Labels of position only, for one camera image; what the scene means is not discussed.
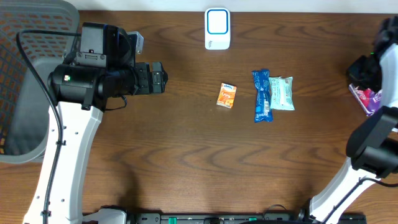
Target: blue packet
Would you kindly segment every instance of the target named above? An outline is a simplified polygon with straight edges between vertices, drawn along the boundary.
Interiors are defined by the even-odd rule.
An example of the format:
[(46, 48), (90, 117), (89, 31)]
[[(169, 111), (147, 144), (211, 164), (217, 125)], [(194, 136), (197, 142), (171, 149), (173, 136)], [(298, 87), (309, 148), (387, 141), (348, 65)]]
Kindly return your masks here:
[(254, 79), (254, 87), (257, 90), (257, 101), (256, 101), (256, 115), (254, 116), (254, 122), (267, 121), (271, 122), (274, 120), (271, 111), (271, 97), (269, 94), (269, 70), (263, 69), (261, 71), (251, 72)]

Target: wood grain surface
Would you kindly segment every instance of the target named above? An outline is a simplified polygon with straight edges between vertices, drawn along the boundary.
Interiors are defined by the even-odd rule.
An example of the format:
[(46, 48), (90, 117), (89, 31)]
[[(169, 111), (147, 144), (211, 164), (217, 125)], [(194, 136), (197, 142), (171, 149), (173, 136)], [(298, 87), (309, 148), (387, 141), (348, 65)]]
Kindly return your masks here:
[[(389, 15), (232, 13), (228, 50), (204, 47), (202, 12), (81, 11), (80, 20), (138, 30), (138, 62), (161, 61), (162, 95), (129, 96), (105, 113), (85, 179), (83, 211), (117, 204), (164, 213), (298, 210), (345, 160), (365, 119), (345, 70), (369, 54)], [(293, 77), (295, 111), (254, 123), (252, 70)], [(216, 106), (221, 82), (238, 87), (233, 109)], [(121, 104), (110, 99), (108, 106)], [(21, 223), (40, 164), (0, 164), (0, 223)], [(386, 182), (398, 182), (391, 175)], [(348, 209), (368, 223), (398, 222), (398, 190), (372, 186)]]

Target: orange box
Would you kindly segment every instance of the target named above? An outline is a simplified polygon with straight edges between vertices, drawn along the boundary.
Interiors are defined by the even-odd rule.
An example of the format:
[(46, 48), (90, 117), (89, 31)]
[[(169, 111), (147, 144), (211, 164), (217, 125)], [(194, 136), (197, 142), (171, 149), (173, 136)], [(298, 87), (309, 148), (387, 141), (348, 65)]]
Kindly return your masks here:
[(217, 105), (232, 108), (236, 94), (236, 86), (222, 83), (220, 94), (218, 95)]

